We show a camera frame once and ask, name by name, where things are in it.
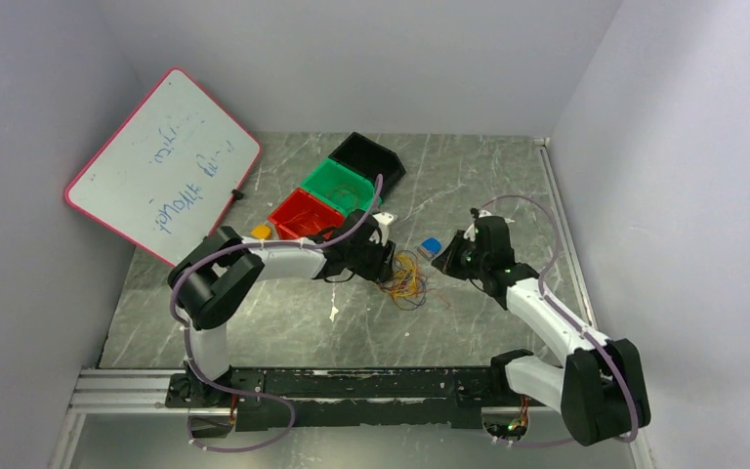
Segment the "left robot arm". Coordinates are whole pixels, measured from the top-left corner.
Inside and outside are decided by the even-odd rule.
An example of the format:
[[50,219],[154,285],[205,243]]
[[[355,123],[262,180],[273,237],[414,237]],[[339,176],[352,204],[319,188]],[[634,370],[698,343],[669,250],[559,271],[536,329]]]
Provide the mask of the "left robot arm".
[[168,277],[169,312],[184,331],[191,390],[205,405],[225,402],[231,391],[227,324],[261,281],[303,278],[337,282],[342,274],[384,283],[393,275],[395,243],[388,212],[356,210],[338,227],[294,240],[242,237],[217,229]]

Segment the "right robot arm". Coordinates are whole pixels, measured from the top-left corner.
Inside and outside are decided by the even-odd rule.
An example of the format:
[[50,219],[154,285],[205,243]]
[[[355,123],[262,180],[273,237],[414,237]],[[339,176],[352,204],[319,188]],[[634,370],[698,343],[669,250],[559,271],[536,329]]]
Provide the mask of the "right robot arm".
[[505,218],[478,209],[472,215],[433,267],[469,281],[523,320],[562,362],[554,366],[527,351],[502,356],[487,380],[490,397],[509,405],[525,395],[549,407],[581,446],[636,436],[651,419],[638,348],[569,312],[541,274],[517,260]]

